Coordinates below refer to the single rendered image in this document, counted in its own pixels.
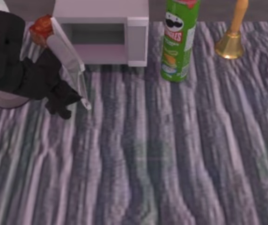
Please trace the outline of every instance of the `brass bell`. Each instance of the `brass bell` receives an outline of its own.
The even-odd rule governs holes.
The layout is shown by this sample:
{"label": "brass bell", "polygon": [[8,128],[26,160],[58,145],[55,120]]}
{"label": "brass bell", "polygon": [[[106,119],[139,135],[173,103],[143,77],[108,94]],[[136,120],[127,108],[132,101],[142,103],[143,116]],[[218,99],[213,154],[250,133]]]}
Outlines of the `brass bell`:
{"label": "brass bell", "polygon": [[239,29],[247,8],[248,0],[237,0],[231,27],[214,47],[215,52],[219,56],[233,60],[243,55],[244,50],[241,44],[241,33]]}

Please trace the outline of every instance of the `bell handle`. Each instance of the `bell handle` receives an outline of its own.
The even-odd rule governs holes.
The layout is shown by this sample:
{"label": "bell handle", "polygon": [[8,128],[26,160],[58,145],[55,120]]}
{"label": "bell handle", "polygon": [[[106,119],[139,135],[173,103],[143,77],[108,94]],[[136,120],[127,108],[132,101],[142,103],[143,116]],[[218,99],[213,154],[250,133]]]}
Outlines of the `bell handle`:
{"label": "bell handle", "polygon": [[237,0],[234,11],[234,17],[230,27],[231,33],[239,32],[247,8],[248,8],[248,0]]}

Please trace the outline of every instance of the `green pringles can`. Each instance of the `green pringles can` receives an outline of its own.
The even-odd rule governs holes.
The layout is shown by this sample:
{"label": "green pringles can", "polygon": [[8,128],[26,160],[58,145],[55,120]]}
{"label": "green pringles can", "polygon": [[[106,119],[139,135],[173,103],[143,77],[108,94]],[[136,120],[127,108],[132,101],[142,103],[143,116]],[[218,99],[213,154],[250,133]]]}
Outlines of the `green pringles can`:
{"label": "green pringles can", "polygon": [[167,0],[161,76],[174,82],[187,77],[200,0]]}

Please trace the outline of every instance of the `golden bell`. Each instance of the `golden bell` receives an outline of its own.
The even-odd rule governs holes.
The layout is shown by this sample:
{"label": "golden bell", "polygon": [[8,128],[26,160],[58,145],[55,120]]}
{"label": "golden bell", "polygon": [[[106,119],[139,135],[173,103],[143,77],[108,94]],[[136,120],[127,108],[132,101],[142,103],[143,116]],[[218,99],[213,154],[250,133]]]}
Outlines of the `golden bell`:
{"label": "golden bell", "polygon": [[241,34],[238,32],[226,31],[223,38],[215,44],[215,52],[229,60],[240,58],[243,55]]}

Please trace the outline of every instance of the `gray round base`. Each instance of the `gray round base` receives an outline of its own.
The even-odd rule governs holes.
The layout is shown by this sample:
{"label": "gray round base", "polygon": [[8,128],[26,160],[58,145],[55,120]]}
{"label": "gray round base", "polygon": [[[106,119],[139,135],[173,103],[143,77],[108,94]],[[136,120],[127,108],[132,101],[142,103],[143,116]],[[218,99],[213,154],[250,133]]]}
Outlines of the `gray round base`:
{"label": "gray round base", "polygon": [[17,108],[28,102],[29,99],[18,95],[0,91],[0,108]]}

